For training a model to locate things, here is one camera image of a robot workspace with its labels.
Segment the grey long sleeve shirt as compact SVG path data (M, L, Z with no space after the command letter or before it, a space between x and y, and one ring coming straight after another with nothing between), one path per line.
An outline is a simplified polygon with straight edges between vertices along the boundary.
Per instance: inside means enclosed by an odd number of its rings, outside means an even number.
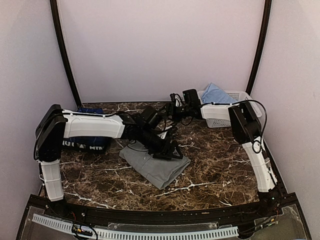
M159 190L171 184L191 163L185 156L171 160L153 158L140 142L127 145L119 156Z

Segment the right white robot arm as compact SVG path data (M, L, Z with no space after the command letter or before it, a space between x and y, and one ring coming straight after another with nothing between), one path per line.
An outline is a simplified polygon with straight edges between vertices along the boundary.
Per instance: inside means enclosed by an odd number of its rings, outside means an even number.
M255 205L255 213L266 217L274 210L281 193L264 144L268 115L262 103L254 99L229 104L194 101L182 106L168 102L158 111L173 122L187 117L230 121L233 138L245 150L256 177L260 202Z

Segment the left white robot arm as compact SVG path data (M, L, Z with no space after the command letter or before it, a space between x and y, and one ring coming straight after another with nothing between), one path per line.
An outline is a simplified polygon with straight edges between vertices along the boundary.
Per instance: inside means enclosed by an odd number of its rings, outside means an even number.
M129 114L118 111L112 114L93 114L63 110L52 105L35 132L33 158L40 164L40 173L51 210L60 218L67 218L70 206L63 201L60 158L63 140L74 137L106 137L136 140L143 144L155 159L182 159L183 154L175 140L172 128L164 129L165 137L156 130L163 120L160 110L147 106L143 112Z

